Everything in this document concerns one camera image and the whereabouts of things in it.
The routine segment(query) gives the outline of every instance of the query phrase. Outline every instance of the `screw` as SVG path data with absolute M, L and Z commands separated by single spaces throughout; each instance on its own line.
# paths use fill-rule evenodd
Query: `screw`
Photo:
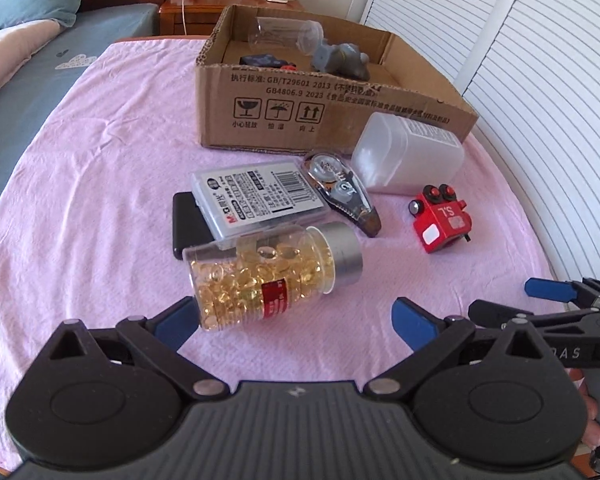
M 400 390 L 400 383 L 394 379 L 380 377 L 369 382 L 369 389 L 376 395 L 391 395 Z
M 203 379 L 193 385 L 193 391 L 205 397 L 213 397 L 224 392 L 224 383 L 218 379 Z

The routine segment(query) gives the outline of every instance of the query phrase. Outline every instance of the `human hand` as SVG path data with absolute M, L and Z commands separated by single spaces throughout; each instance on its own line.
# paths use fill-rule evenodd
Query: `human hand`
M 596 417 L 598 416 L 598 403 L 595 399 L 589 397 L 587 385 L 582 381 L 584 379 L 582 370 L 578 370 L 576 368 L 570 370 L 569 377 L 574 382 L 580 381 L 578 391 L 582 395 L 582 399 L 587 406 L 587 415 L 589 415 L 589 421 L 586 429 L 584 430 L 582 442 L 591 449 L 596 449 L 598 446 L 600 446 L 600 425 L 596 422 Z

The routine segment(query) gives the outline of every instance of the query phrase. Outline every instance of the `red label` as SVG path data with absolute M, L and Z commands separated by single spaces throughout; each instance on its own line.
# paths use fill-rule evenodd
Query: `red label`
M 264 317 L 282 314 L 288 307 L 286 281 L 277 280 L 262 284 L 262 298 L 264 300 Z

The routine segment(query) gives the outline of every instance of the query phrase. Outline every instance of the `umbrella symbol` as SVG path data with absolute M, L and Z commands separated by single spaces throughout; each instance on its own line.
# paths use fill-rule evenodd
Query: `umbrella symbol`
M 280 112 L 286 112 L 288 110 L 288 105 L 278 103 L 277 105 L 272 106 L 269 110 L 276 111 L 276 116 L 274 118 L 277 119 L 278 117 L 280 117 Z

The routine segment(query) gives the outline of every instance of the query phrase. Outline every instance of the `toy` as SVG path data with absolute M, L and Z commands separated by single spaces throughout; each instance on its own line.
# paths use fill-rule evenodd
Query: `toy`
M 318 72 L 352 77 L 360 81 L 369 81 L 369 70 L 366 67 L 369 56 L 360 52 L 353 43 L 330 45 L 326 40 L 314 52 L 311 65 Z
M 240 64 L 257 66 L 260 68 L 284 68 L 286 70 L 296 69 L 294 63 L 289 63 L 284 59 L 278 59 L 273 54 L 254 54 L 253 56 L 242 56 L 240 58 Z
M 418 238 L 427 253 L 437 251 L 461 237 L 470 241 L 471 217 L 464 212 L 466 202 L 458 201 L 451 186 L 425 186 L 415 200 L 409 202 L 409 213 Z

